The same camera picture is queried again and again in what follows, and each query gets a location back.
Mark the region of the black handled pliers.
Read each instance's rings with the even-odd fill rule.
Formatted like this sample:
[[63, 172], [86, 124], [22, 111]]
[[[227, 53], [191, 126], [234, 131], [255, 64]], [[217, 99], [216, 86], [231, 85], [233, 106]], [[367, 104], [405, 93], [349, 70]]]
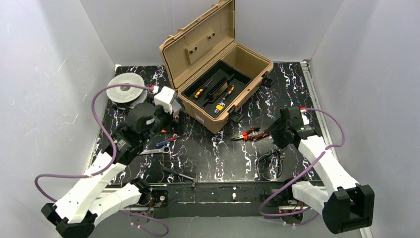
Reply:
[[255, 161], [257, 178], [263, 180], [277, 180], [283, 172], [284, 150], [270, 149], [258, 156]]

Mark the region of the long black yellow screwdriver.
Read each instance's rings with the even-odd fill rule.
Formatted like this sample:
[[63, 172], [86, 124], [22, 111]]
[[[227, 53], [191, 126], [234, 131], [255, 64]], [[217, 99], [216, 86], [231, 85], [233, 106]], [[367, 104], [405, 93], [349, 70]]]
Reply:
[[201, 87], [195, 94], [194, 94], [194, 98], [198, 99], [200, 98], [204, 91], [207, 89], [208, 85], [214, 80], [214, 78], [212, 78], [211, 80], [209, 80], [203, 87]]

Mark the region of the red needle nose pliers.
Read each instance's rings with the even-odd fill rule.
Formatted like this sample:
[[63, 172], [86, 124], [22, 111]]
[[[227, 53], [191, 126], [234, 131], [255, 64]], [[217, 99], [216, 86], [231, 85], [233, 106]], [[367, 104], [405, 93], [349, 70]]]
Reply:
[[239, 141], [239, 140], [256, 141], [256, 140], [260, 140], [260, 139], [263, 139], [263, 138], [266, 138], [266, 137], [270, 136], [270, 134], [268, 132], [266, 132], [265, 130], [263, 130], [259, 134], [254, 134], [254, 132], [258, 132], [260, 129], [261, 128], [259, 126], [252, 127], [250, 129], [242, 132], [239, 136], [231, 138], [230, 141]]

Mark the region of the yellow hex key set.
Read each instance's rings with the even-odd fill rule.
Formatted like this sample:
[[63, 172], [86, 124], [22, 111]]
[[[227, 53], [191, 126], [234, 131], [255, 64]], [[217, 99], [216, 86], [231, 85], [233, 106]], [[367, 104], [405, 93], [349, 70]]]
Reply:
[[225, 107], [225, 104], [224, 104], [223, 102], [218, 103], [218, 104], [216, 105], [216, 108], [215, 108], [214, 113], [215, 113], [215, 114], [220, 113], [220, 112], [223, 110], [223, 108], [224, 108], [224, 107]]

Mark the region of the small black yellow screwdriver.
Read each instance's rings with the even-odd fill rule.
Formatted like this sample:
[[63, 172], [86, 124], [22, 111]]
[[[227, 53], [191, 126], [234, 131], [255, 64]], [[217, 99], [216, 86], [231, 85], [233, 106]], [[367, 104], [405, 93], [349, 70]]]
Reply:
[[230, 87], [229, 87], [229, 89], [223, 94], [223, 96], [222, 96], [222, 103], [226, 100], [226, 98], [233, 92], [233, 90], [234, 90], [234, 85], [231, 85]]

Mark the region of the small black hammer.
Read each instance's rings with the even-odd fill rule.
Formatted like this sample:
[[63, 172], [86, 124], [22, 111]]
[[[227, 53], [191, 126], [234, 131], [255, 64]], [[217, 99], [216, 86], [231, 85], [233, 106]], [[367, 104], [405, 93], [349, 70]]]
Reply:
[[173, 174], [173, 175], [180, 176], [180, 177], [186, 178], [188, 180], [191, 180], [192, 181], [191, 187], [192, 188], [195, 188], [196, 187], [196, 184], [198, 182], [198, 177], [199, 177], [197, 173], [195, 173], [195, 176], [194, 177], [191, 177], [191, 176], [187, 176], [185, 174], [182, 174], [182, 173], [180, 173], [178, 171], [172, 170], [172, 169], [170, 169], [168, 167], [163, 167], [162, 170], [164, 172], [169, 173], [169, 174]]

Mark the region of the tan plastic tool box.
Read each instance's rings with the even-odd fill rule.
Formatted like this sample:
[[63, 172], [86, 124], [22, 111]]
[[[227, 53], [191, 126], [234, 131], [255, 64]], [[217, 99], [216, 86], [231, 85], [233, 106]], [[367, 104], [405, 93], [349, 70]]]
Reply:
[[[268, 77], [273, 69], [272, 60], [235, 42], [235, 33], [235, 1], [221, 0], [169, 36], [159, 48], [171, 87], [177, 91], [186, 113], [212, 133], [218, 133], [228, 121], [240, 122], [243, 116], [239, 109], [244, 103], [260, 87], [273, 85]], [[214, 119], [181, 93], [219, 60], [253, 81]]]

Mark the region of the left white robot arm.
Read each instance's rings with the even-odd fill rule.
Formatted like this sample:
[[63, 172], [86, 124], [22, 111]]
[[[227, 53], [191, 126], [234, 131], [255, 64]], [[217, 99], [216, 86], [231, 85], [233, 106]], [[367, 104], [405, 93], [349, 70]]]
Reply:
[[127, 114], [125, 121], [106, 131], [108, 143], [84, 175], [62, 198], [46, 203], [42, 214], [55, 226], [63, 238], [87, 238], [105, 218], [127, 206], [140, 203], [151, 196], [152, 187], [141, 178], [135, 178], [123, 188], [98, 198], [109, 182], [137, 157], [144, 145], [162, 130], [173, 130], [181, 135], [185, 129], [186, 112], [180, 106], [166, 112], [162, 105], [140, 103]]

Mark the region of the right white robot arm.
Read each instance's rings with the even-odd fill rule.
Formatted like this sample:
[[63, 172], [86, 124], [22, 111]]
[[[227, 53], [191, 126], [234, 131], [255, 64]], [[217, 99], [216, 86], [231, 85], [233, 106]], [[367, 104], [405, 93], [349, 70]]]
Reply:
[[321, 215], [326, 227], [333, 234], [370, 227], [373, 222], [374, 191], [370, 185], [361, 185], [340, 165], [331, 152], [342, 147], [326, 145], [320, 130], [304, 123], [303, 112], [310, 108], [290, 107], [280, 111], [280, 118], [272, 124], [273, 143], [280, 149], [292, 144], [309, 161], [310, 165], [278, 191], [269, 196], [259, 207], [264, 217], [283, 214], [263, 212], [270, 200], [291, 188], [294, 199], [305, 203]]

